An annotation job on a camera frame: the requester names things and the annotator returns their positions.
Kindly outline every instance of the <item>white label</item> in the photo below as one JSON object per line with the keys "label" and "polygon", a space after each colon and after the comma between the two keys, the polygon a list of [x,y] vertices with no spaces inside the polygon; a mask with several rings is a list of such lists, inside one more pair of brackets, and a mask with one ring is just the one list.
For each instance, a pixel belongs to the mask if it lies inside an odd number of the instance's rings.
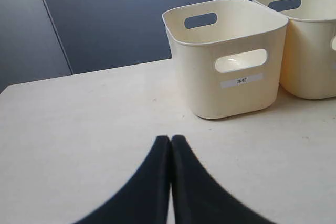
{"label": "white label", "polygon": [[228,87],[248,84],[248,83],[254,82],[254,81],[260,81],[263,78],[264,78],[264,74],[259,73],[259,74],[254,74],[252,76],[241,77],[241,78],[234,79],[234,80],[222,81],[221,86],[222,86],[222,88],[228,88]]}

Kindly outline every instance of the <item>dark gray wall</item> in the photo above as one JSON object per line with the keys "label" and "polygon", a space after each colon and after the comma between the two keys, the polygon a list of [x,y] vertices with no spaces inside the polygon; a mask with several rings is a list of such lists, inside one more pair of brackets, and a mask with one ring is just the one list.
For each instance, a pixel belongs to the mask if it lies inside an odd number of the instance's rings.
{"label": "dark gray wall", "polygon": [[47,0],[76,73],[170,57],[161,14],[207,0]]}
{"label": "dark gray wall", "polygon": [[0,92],[70,74],[43,0],[0,0]]}

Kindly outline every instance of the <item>table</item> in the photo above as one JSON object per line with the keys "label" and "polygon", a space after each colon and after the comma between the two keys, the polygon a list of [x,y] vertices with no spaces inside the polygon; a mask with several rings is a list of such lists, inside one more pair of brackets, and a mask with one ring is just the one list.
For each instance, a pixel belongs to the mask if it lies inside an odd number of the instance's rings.
{"label": "table", "polygon": [[265,217],[335,223],[335,132],[336,99],[283,89],[268,109],[198,118],[172,60],[9,86],[0,94],[0,223],[73,223],[110,198],[162,134],[185,135],[214,178]]}

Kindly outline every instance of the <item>bin handle hole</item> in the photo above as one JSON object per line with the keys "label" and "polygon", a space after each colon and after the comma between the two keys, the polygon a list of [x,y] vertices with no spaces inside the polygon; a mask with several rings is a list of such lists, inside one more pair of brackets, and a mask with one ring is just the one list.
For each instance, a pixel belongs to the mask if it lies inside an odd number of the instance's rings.
{"label": "bin handle hole", "polygon": [[302,0],[276,0],[268,4],[269,8],[282,12],[283,10],[297,9],[301,6]]}
{"label": "bin handle hole", "polygon": [[187,29],[212,25],[217,22],[217,14],[215,13],[207,13],[202,15],[197,15],[193,17],[186,18],[184,20],[184,26]]}
{"label": "bin handle hole", "polygon": [[331,40],[331,48],[336,51],[336,36]]}
{"label": "bin handle hole", "polygon": [[253,68],[263,65],[267,61],[267,51],[257,49],[241,52],[235,55],[223,56],[216,60],[215,69],[220,73]]}

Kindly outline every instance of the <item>storage bin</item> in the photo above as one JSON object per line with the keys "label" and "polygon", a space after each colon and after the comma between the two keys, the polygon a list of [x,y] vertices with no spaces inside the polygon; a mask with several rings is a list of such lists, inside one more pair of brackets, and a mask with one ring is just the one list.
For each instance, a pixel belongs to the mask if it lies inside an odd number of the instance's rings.
{"label": "storage bin", "polygon": [[[192,18],[213,24],[186,28]],[[163,14],[191,110],[217,119],[264,109],[276,99],[288,19],[248,0],[213,0]]]}
{"label": "storage bin", "polygon": [[[275,1],[253,0],[269,6]],[[336,96],[336,1],[301,0],[289,19],[280,83],[306,99]]]}

